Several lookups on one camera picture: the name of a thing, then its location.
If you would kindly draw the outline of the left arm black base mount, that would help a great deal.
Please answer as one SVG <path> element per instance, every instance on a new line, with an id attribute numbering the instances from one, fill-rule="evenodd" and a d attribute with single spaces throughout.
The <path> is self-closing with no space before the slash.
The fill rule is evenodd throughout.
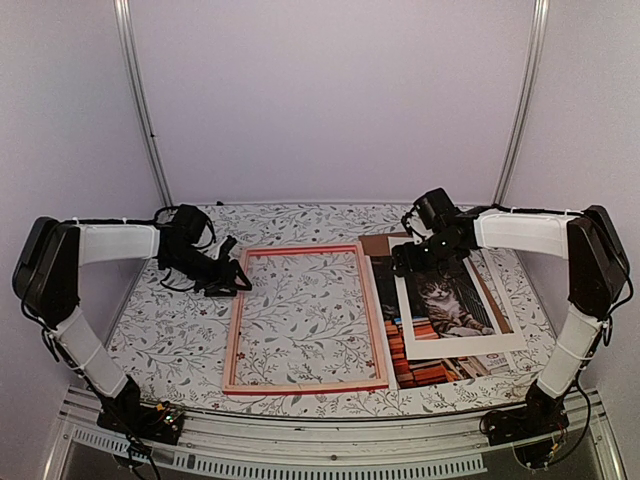
<path id="1" fill-rule="evenodd" d="M 169 401 L 155 406 L 143 405 L 140 388 L 131 377 L 127 377 L 115 397 L 105 396 L 98 390 L 95 394 L 101 403 L 99 427 L 139 439 L 178 444 L 184 425 L 183 410 Z"/>

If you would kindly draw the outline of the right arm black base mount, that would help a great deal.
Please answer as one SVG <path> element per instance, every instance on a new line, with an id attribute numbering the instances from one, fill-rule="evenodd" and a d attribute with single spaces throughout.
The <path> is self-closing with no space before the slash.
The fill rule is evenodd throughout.
<path id="1" fill-rule="evenodd" d="M 560 431 L 569 426 L 564 398 L 565 395 L 552 398 L 534 382 L 522 407 L 485 413 L 480 419 L 479 430 L 491 446 Z"/>

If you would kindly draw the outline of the cat photo print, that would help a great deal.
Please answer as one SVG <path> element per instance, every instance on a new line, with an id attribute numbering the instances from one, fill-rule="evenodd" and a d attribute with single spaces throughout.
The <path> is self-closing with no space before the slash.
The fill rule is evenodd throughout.
<path id="1" fill-rule="evenodd" d="M 476 356 L 410 359 L 396 277 L 389 256 L 372 256 L 371 268 L 396 383 L 401 389 L 474 380 L 515 369 L 509 352 Z M 505 319 L 489 295 L 474 263 L 457 262 L 449 268 L 405 278 L 406 296 L 416 340 L 441 342 L 474 334 L 490 336 L 501 331 Z"/>

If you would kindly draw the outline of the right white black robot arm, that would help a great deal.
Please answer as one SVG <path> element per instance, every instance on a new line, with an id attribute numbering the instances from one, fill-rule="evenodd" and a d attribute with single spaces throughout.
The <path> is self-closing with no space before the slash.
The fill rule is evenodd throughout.
<path id="1" fill-rule="evenodd" d="M 555 420 L 552 402 L 568 393 L 599 344 L 610 343 L 613 313 L 634 296 L 630 261 L 609 211 L 599 204 L 461 209 L 437 188 L 414 201 L 402 224 L 410 239 L 391 249 L 398 276 L 435 270 L 476 250 L 511 250 L 538 298 L 558 299 L 551 287 L 563 290 L 566 318 L 554 324 L 554 349 L 516 421 L 524 435 L 539 435 Z M 554 278 L 546 287 L 541 275 L 551 266 Z"/>

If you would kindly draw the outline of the white mat board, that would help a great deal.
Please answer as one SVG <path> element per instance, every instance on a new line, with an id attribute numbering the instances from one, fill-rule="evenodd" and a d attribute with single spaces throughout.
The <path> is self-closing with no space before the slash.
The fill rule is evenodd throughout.
<path id="1" fill-rule="evenodd" d="M 472 259 L 471 261 L 478 269 L 478 263 Z M 490 336 L 475 336 L 463 338 L 446 338 L 436 340 L 417 340 L 414 338 L 413 325 L 409 312 L 409 302 L 405 288 L 405 276 L 396 276 L 396 288 L 398 290 L 398 299 L 400 304 L 401 318 L 403 322 L 403 340 L 406 356 L 409 360 L 427 360 L 464 356 L 487 355 L 494 353 L 503 353 L 511 351 L 523 350 L 526 347 L 524 335 L 517 325 L 517 322 L 510 320 L 506 313 L 506 306 L 497 294 L 492 293 L 489 289 L 490 283 L 485 280 L 488 290 L 498 302 L 502 313 L 511 325 L 513 331 L 511 333 L 500 333 Z"/>

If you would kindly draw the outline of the red wooden picture frame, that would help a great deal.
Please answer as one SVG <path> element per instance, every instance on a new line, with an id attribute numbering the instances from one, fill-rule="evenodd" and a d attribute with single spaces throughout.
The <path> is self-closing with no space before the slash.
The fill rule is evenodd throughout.
<path id="1" fill-rule="evenodd" d="M 388 386 L 360 243 L 246 249 L 254 285 L 234 301 L 222 391 L 310 395 Z"/>

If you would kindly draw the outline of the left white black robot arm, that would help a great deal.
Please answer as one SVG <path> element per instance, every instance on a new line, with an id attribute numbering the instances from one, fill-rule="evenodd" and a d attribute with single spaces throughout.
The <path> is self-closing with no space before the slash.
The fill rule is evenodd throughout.
<path id="1" fill-rule="evenodd" d="M 140 389 L 112 359 L 80 307 L 81 267 L 102 262 L 154 259 L 159 269 L 177 271 L 192 281 L 191 291 L 206 297 L 234 297 L 252 284 L 230 255 L 236 245 L 217 240 L 210 217 L 181 204 L 158 210 L 150 220 L 38 218 L 12 276 L 23 315 L 37 323 L 55 360 L 70 368 L 113 401 L 111 419 L 128 434 L 148 426 L 138 404 Z"/>

